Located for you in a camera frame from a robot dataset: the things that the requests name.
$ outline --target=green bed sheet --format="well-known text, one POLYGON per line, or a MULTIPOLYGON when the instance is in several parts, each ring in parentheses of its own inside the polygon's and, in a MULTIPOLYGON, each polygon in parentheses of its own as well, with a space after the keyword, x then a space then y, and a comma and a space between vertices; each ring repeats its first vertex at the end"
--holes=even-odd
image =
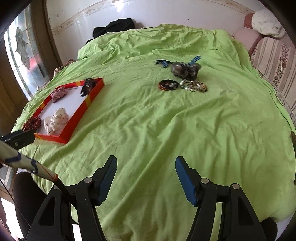
MULTIPOLYGON (((165 24, 107 34, 80 49, 78 58, 29 101, 14 130, 56 86, 104 78, 66 145, 37 139, 21 152, 66 185, 91 176, 109 155, 117 157, 109 195, 97 208, 108 240, 186 239, 196 208, 175 171, 180 155, 216 184, 239 183, 260 221, 282 220, 294 211, 290 132, 295 128, 272 86, 251 66, 247 50, 224 30, 165 24), (208 92, 158 89, 163 79, 180 79, 154 60, 188 63, 197 55, 198 79, 208 92)), ((52 187, 34 180, 47 193, 52 187)), ((220 211, 217 205, 212 240, 220 211)))

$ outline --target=bracelet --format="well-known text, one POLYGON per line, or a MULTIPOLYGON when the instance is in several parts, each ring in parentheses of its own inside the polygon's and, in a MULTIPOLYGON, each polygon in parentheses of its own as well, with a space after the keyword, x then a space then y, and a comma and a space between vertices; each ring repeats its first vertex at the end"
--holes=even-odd
POLYGON ((206 92, 207 86, 199 81, 188 81, 188 80, 182 80, 180 82, 180 87, 187 91, 199 91, 199 92, 206 92))
POLYGON ((160 90, 168 91, 168 90, 175 90, 178 88, 179 83, 174 80, 162 80, 158 83, 158 88, 160 90))

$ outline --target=white patterned cloth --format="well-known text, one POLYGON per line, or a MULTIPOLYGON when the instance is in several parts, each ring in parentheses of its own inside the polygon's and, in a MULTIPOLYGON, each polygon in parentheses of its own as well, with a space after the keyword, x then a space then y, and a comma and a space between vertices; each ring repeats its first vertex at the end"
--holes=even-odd
POLYGON ((263 35, 271 35, 277 39, 284 37, 286 31, 271 11, 263 9, 252 17, 252 27, 263 35))

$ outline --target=white wall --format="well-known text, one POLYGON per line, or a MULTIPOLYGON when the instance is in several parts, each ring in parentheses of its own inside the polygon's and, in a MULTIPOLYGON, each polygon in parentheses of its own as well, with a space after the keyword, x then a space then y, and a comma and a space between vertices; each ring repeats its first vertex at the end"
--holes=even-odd
POLYGON ((244 16, 264 6, 258 0, 47 0, 49 23, 62 62, 92 39, 93 28, 119 18, 132 18, 136 27, 162 23, 223 28, 233 34, 244 16))

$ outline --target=person's leg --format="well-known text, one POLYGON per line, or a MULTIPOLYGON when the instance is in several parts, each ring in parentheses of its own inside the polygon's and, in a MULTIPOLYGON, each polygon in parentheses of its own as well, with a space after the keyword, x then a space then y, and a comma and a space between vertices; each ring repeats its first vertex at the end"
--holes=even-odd
MULTIPOLYGON (((33 181, 30 173, 21 172, 15 177, 12 195, 15 204, 20 209, 27 222, 31 225, 36 213, 46 198, 46 194, 33 181)), ((15 208, 15 212, 22 234, 26 239, 30 227, 17 208, 15 208)))

